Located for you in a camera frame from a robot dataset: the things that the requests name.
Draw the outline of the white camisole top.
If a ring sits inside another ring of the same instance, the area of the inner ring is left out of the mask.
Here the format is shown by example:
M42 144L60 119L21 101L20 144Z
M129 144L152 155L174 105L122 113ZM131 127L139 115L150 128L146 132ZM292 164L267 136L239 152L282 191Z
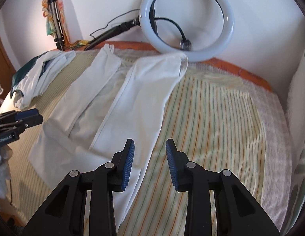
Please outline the white camisole top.
M129 184L113 196L116 226L125 219L157 142L166 102L187 70L183 53L123 62L111 45L71 84L44 122L29 160L48 188L72 170L93 171L135 143Z

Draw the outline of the white and teal folded garment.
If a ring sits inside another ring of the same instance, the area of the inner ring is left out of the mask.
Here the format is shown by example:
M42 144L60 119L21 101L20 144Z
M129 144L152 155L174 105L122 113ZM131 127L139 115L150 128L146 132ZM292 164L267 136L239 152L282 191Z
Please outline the white and teal folded garment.
M10 98L20 110L43 95L56 76L75 58L75 51L48 51L34 57L12 77Z

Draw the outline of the beige checked blanket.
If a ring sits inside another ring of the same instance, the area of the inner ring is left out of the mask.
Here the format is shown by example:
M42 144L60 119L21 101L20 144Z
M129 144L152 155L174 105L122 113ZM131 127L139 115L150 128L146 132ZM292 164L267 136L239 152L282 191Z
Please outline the beige checked blanket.
M166 104L148 169L118 235L183 235L188 195L172 185L168 138L204 168L230 169L282 227L291 147L277 95L237 76L186 72Z

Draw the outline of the white rag cloth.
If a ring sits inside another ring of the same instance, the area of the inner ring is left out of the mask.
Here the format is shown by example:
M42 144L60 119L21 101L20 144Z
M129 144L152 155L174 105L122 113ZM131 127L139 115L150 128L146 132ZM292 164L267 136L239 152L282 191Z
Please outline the white rag cloth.
M8 193L7 181L11 179L8 161L12 157L9 146L0 148L0 199L5 199Z

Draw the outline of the wooden door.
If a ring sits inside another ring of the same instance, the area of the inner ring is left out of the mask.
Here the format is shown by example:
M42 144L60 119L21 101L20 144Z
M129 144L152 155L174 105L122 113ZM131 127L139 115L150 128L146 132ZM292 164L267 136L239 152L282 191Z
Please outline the wooden door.
M15 72L0 38L0 85L3 88L3 93L0 95L1 100L6 98L11 89L12 76Z

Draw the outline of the silver black folded tripod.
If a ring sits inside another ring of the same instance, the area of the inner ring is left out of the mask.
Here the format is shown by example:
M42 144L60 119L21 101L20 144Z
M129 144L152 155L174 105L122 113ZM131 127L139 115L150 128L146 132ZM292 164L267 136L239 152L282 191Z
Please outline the silver black folded tripod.
M58 50L64 51L65 41L57 0L48 0L48 7L54 23L54 42Z

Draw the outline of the striped yellow bed sheet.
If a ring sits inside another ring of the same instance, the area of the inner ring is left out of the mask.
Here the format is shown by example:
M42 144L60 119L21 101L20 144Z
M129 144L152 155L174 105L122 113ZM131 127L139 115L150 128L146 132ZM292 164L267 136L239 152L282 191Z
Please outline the striped yellow bed sheet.
M118 235L183 235L188 195L172 185L166 141L205 169L230 169L261 199L265 129L243 81L188 67L171 94L143 89L165 59L118 50L79 52L42 96L44 123L10 144L8 199L27 222L72 169L92 171L135 143L129 184L113 195Z

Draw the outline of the colourful floral scarf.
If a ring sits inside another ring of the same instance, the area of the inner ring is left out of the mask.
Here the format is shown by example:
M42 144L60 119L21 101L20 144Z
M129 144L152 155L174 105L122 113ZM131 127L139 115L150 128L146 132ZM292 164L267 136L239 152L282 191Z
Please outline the colourful floral scarf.
M65 12L64 12L64 4L62 0L57 0L58 3L58 9L60 12L60 18L61 18L61 26L63 28L63 34L64 34L64 41L65 41L65 50L76 50L81 47L86 47L88 44L88 41L86 40L77 40L77 41L70 41L69 37L69 31L67 29L66 21L65 21ZM42 0L42 12L43 17L46 19L46 33L47 35L53 37L54 39L54 23L52 20L51 13L49 12L48 7L48 0Z

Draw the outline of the orange patterned mattress cover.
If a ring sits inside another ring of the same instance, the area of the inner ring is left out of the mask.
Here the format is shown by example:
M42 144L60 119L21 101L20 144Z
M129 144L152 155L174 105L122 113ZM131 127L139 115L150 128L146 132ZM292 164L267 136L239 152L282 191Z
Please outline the orange patterned mattress cover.
M120 50L135 50L135 51L148 51L148 52L155 52L156 49L152 47L149 43L141 43L141 42L135 42L135 41L105 41L99 45L96 45L95 49L99 50L104 45L109 44L114 46L117 49ZM63 88L68 89L68 87L73 83L84 71L84 69L79 69L75 74L69 73L70 76L65 75L65 71L62 73L59 73L58 76L55 77L53 80L54 85L61 85L64 84ZM248 82L253 83L256 86L262 87L263 89L267 90L268 92L273 92L272 87L269 85L269 83L264 80L263 78L250 73L246 71L245 69L242 69L240 67L237 67L236 65L219 60L217 58L212 58L210 60L200 62L200 63L190 63L188 65L187 73L189 74L199 74L199 75L205 75L205 74L227 74L227 75L233 75L242 78L243 80L246 80Z

